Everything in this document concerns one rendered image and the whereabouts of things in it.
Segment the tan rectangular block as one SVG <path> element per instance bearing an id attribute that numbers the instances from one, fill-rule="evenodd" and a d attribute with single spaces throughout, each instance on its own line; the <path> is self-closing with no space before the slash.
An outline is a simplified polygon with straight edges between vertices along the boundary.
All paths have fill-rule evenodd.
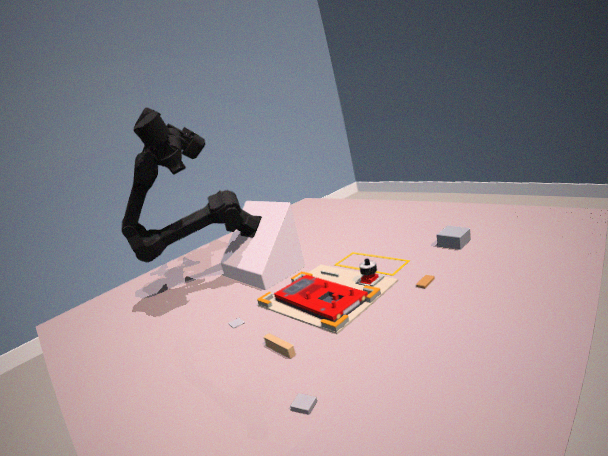
<path id="1" fill-rule="evenodd" d="M 296 355 L 293 345 L 291 345 L 289 342 L 271 334 L 264 335 L 263 338 L 267 347 L 282 354 L 283 356 L 287 356 L 291 359 Z"/>

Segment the orange flat bar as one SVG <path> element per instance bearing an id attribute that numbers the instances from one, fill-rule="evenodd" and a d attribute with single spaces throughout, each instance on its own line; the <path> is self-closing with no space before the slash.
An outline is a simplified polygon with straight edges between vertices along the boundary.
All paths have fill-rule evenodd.
<path id="1" fill-rule="evenodd" d="M 426 288 L 433 280 L 435 276 L 425 275 L 418 283 L 416 283 L 416 288 Z"/>

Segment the grey mottled wheel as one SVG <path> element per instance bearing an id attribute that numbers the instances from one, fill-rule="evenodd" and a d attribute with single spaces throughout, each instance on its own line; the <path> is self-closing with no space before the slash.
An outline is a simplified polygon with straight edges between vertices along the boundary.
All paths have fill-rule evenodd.
<path id="1" fill-rule="evenodd" d="M 363 262 L 359 265 L 359 269 L 362 275 L 371 275 L 377 272 L 377 264 L 375 261 L 370 261 L 370 265 L 365 266 Z"/>

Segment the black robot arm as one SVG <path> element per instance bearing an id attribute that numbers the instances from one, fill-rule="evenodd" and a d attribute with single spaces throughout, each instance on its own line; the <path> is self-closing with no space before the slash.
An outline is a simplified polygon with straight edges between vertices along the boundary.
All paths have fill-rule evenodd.
<path id="1" fill-rule="evenodd" d="M 158 165 L 169 168 L 173 175 L 185 169 L 181 160 L 182 145 L 179 139 L 168 137 L 170 130 L 159 115 L 158 112 L 151 112 L 134 126 L 135 134 L 143 141 L 144 148 L 135 158 L 134 184 L 122 220 L 122 234 L 136 253 L 136 258 L 151 262 L 169 244 L 212 223 L 224 223 L 226 231 L 234 232 L 237 229 L 241 236 L 254 237 L 262 217 L 243 210 L 236 194 L 228 190 L 220 190 L 209 196 L 205 208 L 161 230 L 147 231 L 138 222 L 146 193 L 158 175 Z"/>

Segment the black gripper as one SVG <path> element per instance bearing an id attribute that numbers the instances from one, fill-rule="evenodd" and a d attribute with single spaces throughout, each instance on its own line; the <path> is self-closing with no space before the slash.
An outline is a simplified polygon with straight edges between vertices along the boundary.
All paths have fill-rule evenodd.
<path id="1" fill-rule="evenodd" d="M 142 111 L 142 113 L 135 125 L 137 125 L 139 121 L 143 120 L 144 116 L 150 114 L 151 112 L 156 112 L 156 111 L 149 109 L 148 107 L 144 108 L 144 110 Z M 188 156 L 191 159 L 197 158 L 198 154 L 205 146 L 205 141 L 204 141 L 205 139 L 201 136 L 199 137 L 196 133 L 194 133 L 193 131 L 190 131 L 189 129 L 187 129 L 185 127 L 183 128 L 183 131 L 180 129 L 177 129 L 176 127 L 174 127 L 172 124 L 170 125 L 169 123 L 167 124 L 167 127 L 170 130 L 168 137 L 174 137 L 176 139 L 179 139 L 179 141 L 182 145 L 182 150 L 183 150 L 182 155 Z"/>

